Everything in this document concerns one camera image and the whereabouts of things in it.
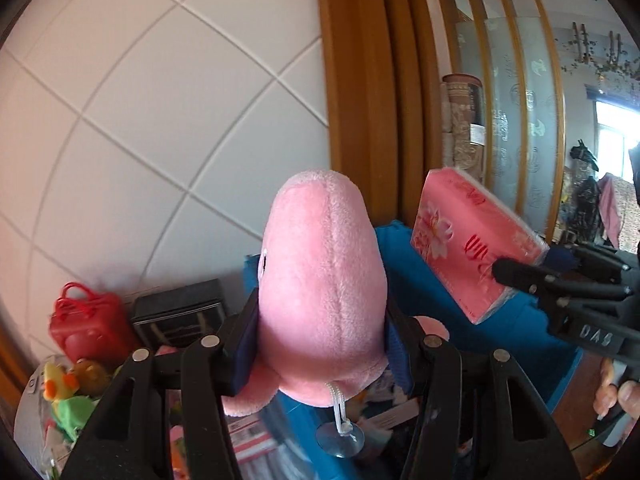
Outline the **person's right hand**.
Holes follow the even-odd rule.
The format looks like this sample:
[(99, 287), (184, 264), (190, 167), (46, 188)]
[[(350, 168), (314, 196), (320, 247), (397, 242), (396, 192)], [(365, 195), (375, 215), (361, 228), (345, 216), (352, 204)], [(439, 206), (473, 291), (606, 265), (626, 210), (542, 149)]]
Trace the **person's right hand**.
[(593, 400), (593, 409), (601, 417), (618, 405), (632, 419), (640, 416), (640, 385), (627, 380), (620, 386), (613, 384), (614, 366), (610, 359), (603, 359), (600, 366), (600, 385)]

